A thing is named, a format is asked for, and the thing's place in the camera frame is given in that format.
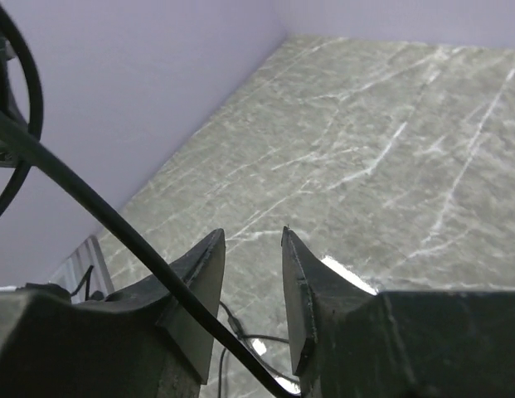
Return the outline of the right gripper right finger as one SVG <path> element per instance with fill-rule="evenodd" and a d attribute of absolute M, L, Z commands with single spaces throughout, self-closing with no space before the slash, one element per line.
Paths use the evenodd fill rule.
<path fill-rule="evenodd" d="M 515 397 L 515 291 L 370 294 L 289 228 L 290 358 L 305 397 Z"/>

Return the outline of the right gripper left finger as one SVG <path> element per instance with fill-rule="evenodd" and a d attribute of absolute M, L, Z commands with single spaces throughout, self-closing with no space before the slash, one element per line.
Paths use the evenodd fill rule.
<path fill-rule="evenodd" d="M 0 397 L 196 397 L 212 346 L 153 275 L 81 303 L 56 284 L 0 292 Z"/>

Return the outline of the black blue headphones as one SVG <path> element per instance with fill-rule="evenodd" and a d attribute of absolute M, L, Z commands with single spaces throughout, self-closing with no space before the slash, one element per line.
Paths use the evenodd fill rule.
<path fill-rule="evenodd" d="M 15 57 L 5 36 L 0 32 L 0 111 L 16 121 L 19 112 L 10 86 L 7 63 Z M 0 140 L 0 167 L 14 168 L 17 156 Z"/>

